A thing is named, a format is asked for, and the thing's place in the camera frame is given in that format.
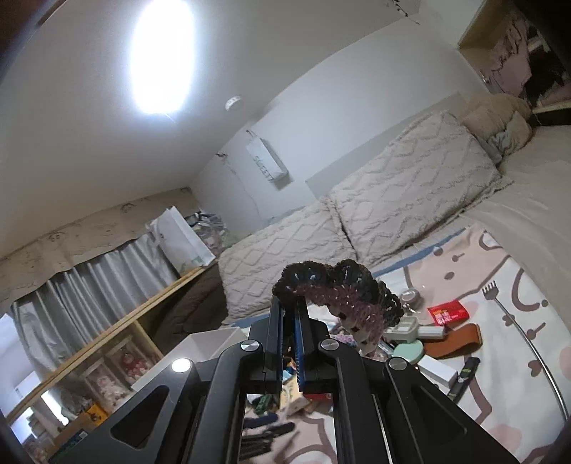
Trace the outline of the red snack packet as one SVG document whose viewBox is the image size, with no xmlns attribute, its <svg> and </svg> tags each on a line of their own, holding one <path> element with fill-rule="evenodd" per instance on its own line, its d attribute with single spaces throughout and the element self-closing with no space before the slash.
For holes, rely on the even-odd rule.
<svg viewBox="0 0 571 464">
<path fill-rule="evenodd" d="M 455 327 L 469 320 L 469 312 L 459 301 L 429 307 L 428 312 L 434 323 L 441 327 Z"/>
</svg>

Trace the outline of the beige plush blanket pile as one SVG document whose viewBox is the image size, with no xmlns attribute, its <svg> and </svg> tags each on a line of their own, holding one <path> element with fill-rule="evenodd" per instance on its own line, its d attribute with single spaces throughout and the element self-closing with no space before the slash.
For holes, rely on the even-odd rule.
<svg viewBox="0 0 571 464">
<path fill-rule="evenodd" d="M 519 151 L 532 136 L 526 101 L 509 94 L 474 97 L 461 123 L 476 137 L 495 164 Z"/>
</svg>

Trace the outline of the grey curtain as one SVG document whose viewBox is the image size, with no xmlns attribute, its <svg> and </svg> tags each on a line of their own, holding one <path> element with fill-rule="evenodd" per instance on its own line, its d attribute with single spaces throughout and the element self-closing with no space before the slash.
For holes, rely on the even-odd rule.
<svg viewBox="0 0 571 464">
<path fill-rule="evenodd" d="M 45 379 L 179 274 L 145 234 L 56 273 L 8 311 L 31 366 Z"/>
</svg>

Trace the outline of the metal back scratcher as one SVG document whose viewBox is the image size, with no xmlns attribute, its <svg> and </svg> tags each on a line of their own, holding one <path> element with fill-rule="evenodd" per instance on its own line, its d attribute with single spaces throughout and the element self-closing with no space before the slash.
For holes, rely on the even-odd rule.
<svg viewBox="0 0 571 464">
<path fill-rule="evenodd" d="M 549 366 L 545 363 L 543 357 L 541 356 L 539 351 L 535 348 L 532 341 L 527 337 L 524 329 L 516 321 L 515 316 L 512 315 L 508 311 L 508 309 L 502 304 L 502 302 L 499 300 L 499 288 L 497 288 L 496 283 L 494 281 L 491 281 L 490 283 L 485 284 L 484 287 L 482 288 L 482 294 L 487 301 L 494 302 L 502 310 L 504 315 L 514 325 L 514 327 L 517 329 L 519 334 L 526 341 L 527 347 L 529 347 L 529 349 L 531 350 L 531 352 L 535 356 L 535 359 L 537 360 L 537 362 L 542 367 L 544 375 L 547 378 L 554 395 L 556 396 L 556 402 L 559 405 L 559 410 L 563 416 L 563 420 L 565 422 L 567 422 L 567 420 L 570 419 L 570 416 L 569 416 L 569 412 L 568 412 L 565 400 L 563 398 L 563 395 L 559 389 L 559 386 L 557 385 L 556 378 L 553 376 L 551 370 L 549 369 Z"/>
</svg>

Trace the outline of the crocheted dark purple scrunchie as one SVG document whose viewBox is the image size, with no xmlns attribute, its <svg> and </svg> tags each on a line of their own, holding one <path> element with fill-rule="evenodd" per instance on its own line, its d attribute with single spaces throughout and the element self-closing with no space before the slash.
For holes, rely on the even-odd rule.
<svg viewBox="0 0 571 464">
<path fill-rule="evenodd" d="M 327 307 L 351 334 L 361 354 L 368 357 L 378 349 L 384 331 L 398 325 L 405 314 L 399 297 L 352 259 L 335 265 L 315 261 L 290 264 L 272 293 L 281 303 L 304 298 Z"/>
</svg>

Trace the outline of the white long box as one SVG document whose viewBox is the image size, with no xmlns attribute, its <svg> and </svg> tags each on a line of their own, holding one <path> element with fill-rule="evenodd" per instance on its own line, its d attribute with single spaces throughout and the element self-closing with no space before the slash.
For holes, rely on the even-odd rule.
<svg viewBox="0 0 571 464">
<path fill-rule="evenodd" d="M 458 377 L 457 370 L 428 355 L 424 355 L 419 359 L 416 366 L 431 381 L 442 384 L 442 386 L 448 389 L 451 388 Z"/>
</svg>

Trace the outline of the black vape device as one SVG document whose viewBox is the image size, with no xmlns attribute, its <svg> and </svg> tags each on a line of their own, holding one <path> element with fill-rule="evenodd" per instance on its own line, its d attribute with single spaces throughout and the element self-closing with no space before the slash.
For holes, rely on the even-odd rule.
<svg viewBox="0 0 571 464">
<path fill-rule="evenodd" d="M 449 389 L 449 392 L 447 393 L 447 397 L 451 399 L 455 404 L 461 400 L 466 389 L 469 387 L 469 384 L 474 378 L 479 364 L 480 359 L 476 357 L 468 357 L 465 360 L 463 368 Z"/>
</svg>

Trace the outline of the grey pillow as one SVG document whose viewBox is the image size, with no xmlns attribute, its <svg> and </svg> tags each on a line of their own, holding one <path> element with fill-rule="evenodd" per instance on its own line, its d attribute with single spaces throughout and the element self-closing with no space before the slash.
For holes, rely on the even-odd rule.
<svg viewBox="0 0 571 464">
<path fill-rule="evenodd" d="M 371 266 L 509 185 L 447 111 L 411 123 L 328 197 L 358 262 Z"/>
<path fill-rule="evenodd" d="M 291 214 L 234 246 L 218 259 L 227 299 L 226 325 L 264 312 L 284 267 L 307 260 L 334 265 L 356 252 L 326 198 Z"/>
</svg>

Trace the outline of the wall hanging white organizer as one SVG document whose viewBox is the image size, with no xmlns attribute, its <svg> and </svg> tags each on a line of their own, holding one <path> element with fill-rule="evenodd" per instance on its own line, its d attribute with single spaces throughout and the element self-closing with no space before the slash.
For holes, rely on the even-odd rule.
<svg viewBox="0 0 571 464">
<path fill-rule="evenodd" d="M 264 178 L 274 184 L 284 180 L 288 175 L 288 170 L 279 157 L 274 154 L 270 145 L 250 130 L 247 130 L 246 134 L 250 138 L 246 149 Z"/>
</svg>

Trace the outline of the left grey pillow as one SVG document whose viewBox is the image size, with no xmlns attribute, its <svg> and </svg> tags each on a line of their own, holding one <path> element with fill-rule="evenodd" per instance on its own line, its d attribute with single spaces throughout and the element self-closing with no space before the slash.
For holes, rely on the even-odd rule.
<svg viewBox="0 0 571 464">
<path fill-rule="evenodd" d="M 307 260 L 334 265 L 356 252 L 326 198 L 291 214 L 234 246 L 218 259 L 227 299 L 226 325 L 264 312 L 284 267 Z"/>
</svg>

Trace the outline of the ceiling light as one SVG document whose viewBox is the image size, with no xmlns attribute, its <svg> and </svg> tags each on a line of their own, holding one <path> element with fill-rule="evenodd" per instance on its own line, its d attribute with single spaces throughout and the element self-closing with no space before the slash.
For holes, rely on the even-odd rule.
<svg viewBox="0 0 571 464">
<path fill-rule="evenodd" d="M 133 25 L 127 75 L 133 104 L 144 115 L 181 110 L 196 71 L 196 25 L 187 1 L 149 1 Z"/>
</svg>

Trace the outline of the white paper bag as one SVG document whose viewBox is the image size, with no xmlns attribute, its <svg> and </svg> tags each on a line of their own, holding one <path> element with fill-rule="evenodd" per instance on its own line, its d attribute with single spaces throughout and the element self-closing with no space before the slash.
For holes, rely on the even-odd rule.
<svg viewBox="0 0 571 464">
<path fill-rule="evenodd" d="M 167 208 L 146 226 L 156 245 L 180 276 L 196 268 L 208 267 L 215 260 L 212 251 L 174 206 Z"/>
</svg>

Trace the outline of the right grey pillow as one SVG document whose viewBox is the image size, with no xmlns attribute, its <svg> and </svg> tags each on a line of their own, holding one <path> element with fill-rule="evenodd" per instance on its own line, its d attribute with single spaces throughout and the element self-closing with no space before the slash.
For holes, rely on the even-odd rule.
<svg viewBox="0 0 571 464">
<path fill-rule="evenodd" d="M 371 266 L 509 185 L 447 111 L 411 123 L 328 197 L 358 262 Z"/>
</svg>

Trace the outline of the orange brown leather pouch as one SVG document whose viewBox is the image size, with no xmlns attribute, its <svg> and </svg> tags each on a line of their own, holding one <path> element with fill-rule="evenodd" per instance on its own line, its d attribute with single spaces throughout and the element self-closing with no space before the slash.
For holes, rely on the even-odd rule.
<svg viewBox="0 0 571 464">
<path fill-rule="evenodd" d="M 434 359 L 449 359 L 471 355 L 483 344 L 477 324 L 466 324 L 446 334 L 443 340 L 424 343 L 425 353 Z"/>
</svg>

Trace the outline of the white shoe box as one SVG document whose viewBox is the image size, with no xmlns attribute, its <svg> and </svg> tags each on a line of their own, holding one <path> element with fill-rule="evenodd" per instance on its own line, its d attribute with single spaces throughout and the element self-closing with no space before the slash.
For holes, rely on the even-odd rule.
<svg viewBox="0 0 571 464">
<path fill-rule="evenodd" d="M 215 359 L 224 349 L 247 339 L 248 334 L 240 328 L 223 328 L 202 333 L 192 333 L 184 338 L 170 352 L 164 355 L 148 372 L 133 383 L 132 390 L 138 392 L 166 367 L 177 359 L 185 358 L 194 363 Z"/>
</svg>

